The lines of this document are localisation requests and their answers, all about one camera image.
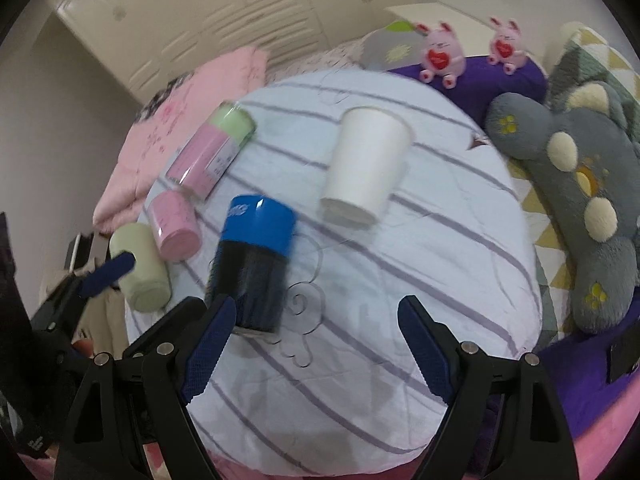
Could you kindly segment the blue black metal can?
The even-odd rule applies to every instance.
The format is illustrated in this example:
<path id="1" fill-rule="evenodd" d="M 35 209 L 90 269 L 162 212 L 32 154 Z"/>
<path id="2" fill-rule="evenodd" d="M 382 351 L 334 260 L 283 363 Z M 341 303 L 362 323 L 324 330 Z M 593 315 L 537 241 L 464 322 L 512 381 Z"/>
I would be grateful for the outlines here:
<path id="1" fill-rule="evenodd" d="M 210 266 L 205 303 L 233 299 L 235 327 L 273 334 L 280 325 L 286 270 L 296 213 L 261 195 L 239 195 L 230 203 Z"/>

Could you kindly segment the pale green cup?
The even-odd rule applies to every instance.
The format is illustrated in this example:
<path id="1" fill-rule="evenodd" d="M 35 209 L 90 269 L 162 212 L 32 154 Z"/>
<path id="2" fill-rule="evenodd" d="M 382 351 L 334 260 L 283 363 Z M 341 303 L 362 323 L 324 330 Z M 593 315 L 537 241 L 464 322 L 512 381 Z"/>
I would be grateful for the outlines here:
<path id="1" fill-rule="evenodd" d="M 121 252 L 134 256 L 134 267 L 118 282 L 131 310 L 148 313 L 168 304 L 168 271 L 147 224 L 132 222 L 118 228 L 110 239 L 110 252 L 113 258 Z"/>

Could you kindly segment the white paper cup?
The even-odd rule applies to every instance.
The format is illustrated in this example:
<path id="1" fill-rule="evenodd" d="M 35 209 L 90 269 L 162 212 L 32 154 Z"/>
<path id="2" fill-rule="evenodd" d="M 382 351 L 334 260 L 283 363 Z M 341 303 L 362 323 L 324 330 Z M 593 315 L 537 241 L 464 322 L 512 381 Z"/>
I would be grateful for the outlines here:
<path id="1" fill-rule="evenodd" d="M 405 171 L 414 134 L 398 115 L 372 106 L 341 117 L 320 204 L 329 214 L 370 226 L 379 222 Z"/>

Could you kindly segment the small pink canister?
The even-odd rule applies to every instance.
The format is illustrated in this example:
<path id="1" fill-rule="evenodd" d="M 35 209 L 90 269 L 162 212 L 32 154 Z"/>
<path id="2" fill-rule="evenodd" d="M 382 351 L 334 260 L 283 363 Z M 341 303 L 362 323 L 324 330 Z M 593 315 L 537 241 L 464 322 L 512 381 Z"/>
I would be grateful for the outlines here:
<path id="1" fill-rule="evenodd" d="M 202 234 L 190 200 L 178 191 L 164 191 L 152 199 L 149 218 L 160 256 L 179 262 L 195 256 Z"/>

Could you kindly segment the tall pink green canister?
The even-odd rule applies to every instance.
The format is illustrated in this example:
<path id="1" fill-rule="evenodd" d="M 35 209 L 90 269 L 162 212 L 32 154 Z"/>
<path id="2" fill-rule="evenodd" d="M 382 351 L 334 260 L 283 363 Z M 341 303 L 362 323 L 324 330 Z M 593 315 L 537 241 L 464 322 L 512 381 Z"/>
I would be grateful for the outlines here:
<path id="1" fill-rule="evenodd" d="M 256 131 L 238 103 L 222 102 L 193 133 L 166 171 L 166 178 L 206 200 Z"/>

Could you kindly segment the white striped table cloth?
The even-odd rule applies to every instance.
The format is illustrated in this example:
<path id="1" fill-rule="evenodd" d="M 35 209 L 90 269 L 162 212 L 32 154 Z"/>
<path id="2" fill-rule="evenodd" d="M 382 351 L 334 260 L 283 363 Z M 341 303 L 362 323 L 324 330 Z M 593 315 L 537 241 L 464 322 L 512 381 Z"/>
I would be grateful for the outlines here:
<path id="1" fill-rule="evenodd" d="M 532 242 L 508 170 L 477 124 L 437 90 L 368 70 L 288 78 L 241 100 L 253 139 L 198 206 L 200 253 L 169 270 L 176 299 L 205 289 L 231 201 L 265 195 L 297 216 L 277 336 L 232 336 L 189 406 L 207 451 L 272 476 L 377 474 L 415 460 L 445 404 L 397 324 L 419 298 L 461 340 L 513 359 L 534 348 L 542 304 Z M 373 226 L 320 198 L 346 110 L 370 106 L 414 134 Z"/>

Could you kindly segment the folded pink quilt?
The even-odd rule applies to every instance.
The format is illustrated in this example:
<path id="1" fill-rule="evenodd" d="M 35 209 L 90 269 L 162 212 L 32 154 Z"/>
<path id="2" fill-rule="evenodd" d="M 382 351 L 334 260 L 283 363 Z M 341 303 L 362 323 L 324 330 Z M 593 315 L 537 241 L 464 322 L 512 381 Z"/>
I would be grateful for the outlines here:
<path id="1" fill-rule="evenodd" d="M 168 159 L 219 104 L 236 101 L 262 87 L 267 62 L 267 51 L 242 47 L 169 81 L 157 92 L 127 133 L 110 180 L 94 208 L 94 229 L 111 234 L 136 220 Z"/>

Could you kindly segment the cream wardrobe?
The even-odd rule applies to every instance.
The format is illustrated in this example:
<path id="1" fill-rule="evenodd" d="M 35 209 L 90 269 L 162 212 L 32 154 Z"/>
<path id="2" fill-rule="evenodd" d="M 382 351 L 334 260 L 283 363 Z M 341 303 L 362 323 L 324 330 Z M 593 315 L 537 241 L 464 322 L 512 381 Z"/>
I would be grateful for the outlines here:
<path id="1" fill-rule="evenodd" d="M 358 39 L 414 0 L 46 0 L 139 102 L 167 81 L 243 46 L 272 66 Z"/>

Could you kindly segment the grey plush toy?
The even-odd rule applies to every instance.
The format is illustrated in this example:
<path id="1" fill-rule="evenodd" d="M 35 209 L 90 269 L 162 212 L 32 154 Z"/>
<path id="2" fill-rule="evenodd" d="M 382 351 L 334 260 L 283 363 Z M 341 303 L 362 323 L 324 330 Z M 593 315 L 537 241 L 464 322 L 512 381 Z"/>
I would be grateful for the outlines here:
<path id="1" fill-rule="evenodd" d="M 603 81 L 551 106 L 503 93 L 485 120 L 550 207 L 575 266 L 573 318 L 590 334 L 623 321 L 639 279 L 639 145 L 626 128 L 620 95 Z"/>

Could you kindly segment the purple blanket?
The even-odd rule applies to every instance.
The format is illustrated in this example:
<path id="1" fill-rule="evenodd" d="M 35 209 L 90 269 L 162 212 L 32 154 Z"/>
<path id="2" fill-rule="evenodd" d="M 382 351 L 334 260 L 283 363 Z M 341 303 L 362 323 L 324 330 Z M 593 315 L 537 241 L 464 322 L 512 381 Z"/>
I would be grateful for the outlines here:
<path id="1" fill-rule="evenodd" d="M 444 78 L 439 75 L 428 84 L 460 107 L 480 127 L 484 126 L 490 103 L 500 94 L 517 93 L 542 103 L 547 92 L 547 79 L 534 61 L 527 61 L 508 75 L 501 65 L 489 64 L 486 56 L 467 58 L 465 71 L 457 76 L 456 86 L 452 89 L 444 86 Z"/>

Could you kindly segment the left pink bunny plush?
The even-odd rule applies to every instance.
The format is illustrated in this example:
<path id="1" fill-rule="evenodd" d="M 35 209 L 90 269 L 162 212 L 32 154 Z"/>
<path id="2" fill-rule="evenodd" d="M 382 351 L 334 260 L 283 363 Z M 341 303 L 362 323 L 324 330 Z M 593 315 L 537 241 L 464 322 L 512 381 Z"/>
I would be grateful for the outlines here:
<path id="1" fill-rule="evenodd" d="M 454 28 L 439 22 L 438 27 L 414 23 L 414 29 L 424 38 L 419 79 L 430 84 L 436 77 L 445 89 L 453 89 L 466 69 L 466 57 Z"/>

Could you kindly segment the pink bunny plush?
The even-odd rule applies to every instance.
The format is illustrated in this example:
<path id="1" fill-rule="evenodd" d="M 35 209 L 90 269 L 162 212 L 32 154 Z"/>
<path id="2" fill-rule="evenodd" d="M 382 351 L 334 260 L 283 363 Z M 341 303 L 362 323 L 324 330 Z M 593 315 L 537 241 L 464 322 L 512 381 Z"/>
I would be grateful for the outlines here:
<path id="1" fill-rule="evenodd" d="M 490 65 L 501 64 L 507 75 L 513 75 L 528 61 L 520 26 L 515 20 L 504 22 L 495 16 L 491 16 L 489 21 L 495 35 L 489 43 L 487 61 Z"/>
<path id="2" fill-rule="evenodd" d="M 436 77 L 445 89 L 453 89 L 466 69 L 466 57 L 454 28 L 439 22 L 438 27 L 414 23 L 414 29 L 424 38 L 419 79 L 430 84 Z"/>

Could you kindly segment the triangle patterned pillow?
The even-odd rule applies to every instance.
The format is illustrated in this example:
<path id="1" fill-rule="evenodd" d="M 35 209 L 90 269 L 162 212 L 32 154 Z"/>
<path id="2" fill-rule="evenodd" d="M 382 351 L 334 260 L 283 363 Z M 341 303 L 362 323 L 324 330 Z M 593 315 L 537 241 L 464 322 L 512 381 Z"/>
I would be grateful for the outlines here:
<path id="1" fill-rule="evenodd" d="M 627 136 L 639 141 L 639 75 L 598 32 L 579 22 L 565 23 L 548 43 L 542 67 L 548 76 L 547 104 L 582 84 L 606 82 L 622 101 Z"/>

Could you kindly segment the grey flower cushion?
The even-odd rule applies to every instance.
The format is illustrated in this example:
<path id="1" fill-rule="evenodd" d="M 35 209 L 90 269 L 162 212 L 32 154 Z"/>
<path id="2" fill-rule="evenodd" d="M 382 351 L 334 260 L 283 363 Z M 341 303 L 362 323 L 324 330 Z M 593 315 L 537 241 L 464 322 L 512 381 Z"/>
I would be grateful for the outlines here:
<path id="1" fill-rule="evenodd" d="M 359 65 L 365 70 L 388 72 L 421 63 L 424 36 L 413 24 L 396 21 L 363 39 Z"/>

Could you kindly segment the white bedside shelf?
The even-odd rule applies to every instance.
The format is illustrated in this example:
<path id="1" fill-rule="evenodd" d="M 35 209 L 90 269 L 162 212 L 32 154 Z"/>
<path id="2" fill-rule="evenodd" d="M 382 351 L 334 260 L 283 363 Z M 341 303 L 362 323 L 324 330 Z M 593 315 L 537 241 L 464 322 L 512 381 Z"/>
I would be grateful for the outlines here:
<path id="1" fill-rule="evenodd" d="M 388 6 L 385 11 L 398 20 L 438 26 L 448 23 L 456 32 L 466 56 L 488 55 L 489 41 L 494 30 L 476 18 L 463 14 L 442 3 L 413 3 L 403 6 Z"/>

